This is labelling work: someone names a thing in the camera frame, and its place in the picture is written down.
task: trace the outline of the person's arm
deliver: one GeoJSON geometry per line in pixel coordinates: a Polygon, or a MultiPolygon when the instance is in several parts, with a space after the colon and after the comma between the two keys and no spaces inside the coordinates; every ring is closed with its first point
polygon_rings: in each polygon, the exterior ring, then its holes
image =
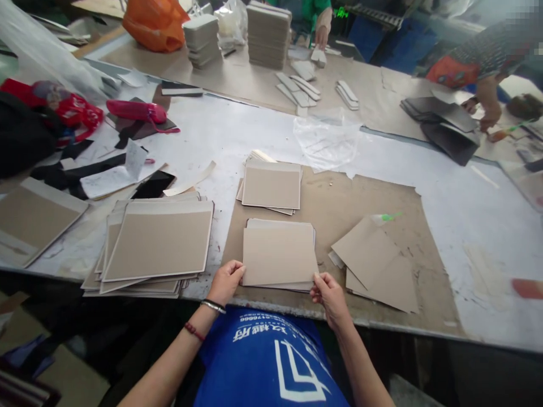
{"type": "Polygon", "coordinates": [[[319,14],[317,24],[315,24],[315,43],[322,50],[328,44],[328,34],[332,29],[332,15],[332,7],[325,8],[319,14]]]}
{"type": "Polygon", "coordinates": [[[343,289],[328,273],[315,274],[313,280],[311,297],[323,305],[328,325],[338,339],[357,407],[393,406],[352,322],[343,289]]]}
{"type": "MultiPolygon", "coordinates": [[[[244,273],[245,266],[239,261],[226,263],[215,273],[207,299],[225,306],[234,295],[244,273]]],[[[217,316],[217,311],[202,304],[191,316],[189,323],[198,334],[206,336],[217,316]]],[[[183,328],[119,406],[169,406],[201,345],[202,342],[197,336],[183,328]]]]}
{"type": "Polygon", "coordinates": [[[475,96],[485,110],[485,115],[481,119],[482,132],[486,132],[490,127],[495,126],[502,115],[502,108],[498,102],[498,84],[499,81],[496,75],[488,76],[477,82],[475,96]]]}

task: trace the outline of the green shirt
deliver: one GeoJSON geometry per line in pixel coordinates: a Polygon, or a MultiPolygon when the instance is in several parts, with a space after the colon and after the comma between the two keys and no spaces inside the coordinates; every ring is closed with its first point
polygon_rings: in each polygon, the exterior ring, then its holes
{"type": "MultiPolygon", "coordinates": [[[[303,19],[311,27],[313,31],[315,29],[315,24],[317,23],[318,16],[326,10],[328,7],[331,7],[332,4],[330,0],[291,0],[291,1],[301,1],[301,9],[303,14],[303,19]]],[[[282,7],[282,0],[266,0],[267,3],[274,7],[282,7]]]]}

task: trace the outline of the forearm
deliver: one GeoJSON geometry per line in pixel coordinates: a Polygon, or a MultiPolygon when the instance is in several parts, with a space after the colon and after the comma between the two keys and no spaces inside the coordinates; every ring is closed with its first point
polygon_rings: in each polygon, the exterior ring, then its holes
{"type": "Polygon", "coordinates": [[[496,76],[489,76],[477,82],[475,96],[483,107],[498,103],[498,83],[496,76]]]}
{"type": "Polygon", "coordinates": [[[328,7],[326,8],[322,13],[319,14],[317,17],[317,24],[315,24],[315,30],[318,30],[318,28],[322,25],[324,25],[328,32],[332,29],[332,8],[328,7]]]}
{"type": "Polygon", "coordinates": [[[339,348],[358,407],[393,406],[352,321],[337,329],[339,348]]]}
{"type": "MultiPolygon", "coordinates": [[[[189,323],[206,336],[217,317],[217,312],[201,305],[189,323]]],[[[173,400],[187,371],[200,349],[201,341],[182,329],[179,335],[121,401],[119,406],[166,407],[173,400]]]]}

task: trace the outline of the blue container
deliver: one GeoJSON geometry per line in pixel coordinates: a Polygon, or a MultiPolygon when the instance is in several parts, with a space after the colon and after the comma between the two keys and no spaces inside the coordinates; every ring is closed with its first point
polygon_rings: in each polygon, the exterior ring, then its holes
{"type": "Polygon", "coordinates": [[[366,62],[372,58],[384,36],[385,31],[381,24],[361,16],[356,16],[349,32],[349,40],[356,46],[366,62]]]}
{"type": "Polygon", "coordinates": [[[407,19],[389,41],[382,66],[410,75],[417,67],[418,62],[436,44],[436,33],[420,21],[407,19]]]}

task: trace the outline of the clear plastic bag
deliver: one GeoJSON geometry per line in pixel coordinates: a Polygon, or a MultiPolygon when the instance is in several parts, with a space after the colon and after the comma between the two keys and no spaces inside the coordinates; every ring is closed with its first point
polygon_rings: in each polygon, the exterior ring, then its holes
{"type": "Polygon", "coordinates": [[[294,119],[294,135],[315,173],[334,170],[356,156],[359,129],[342,107],[294,119]]]}
{"type": "Polygon", "coordinates": [[[58,82],[93,105],[108,99],[102,82],[106,75],[75,58],[55,35],[11,0],[0,0],[0,40],[18,57],[15,79],[26,84],[58,82]]]}
{"type": "Polygon", "coordinates": [[[219,46],[223,50],[247,43],[247,9],[242,0],[228,0],[213,15],[219,19],[219,46]]]}

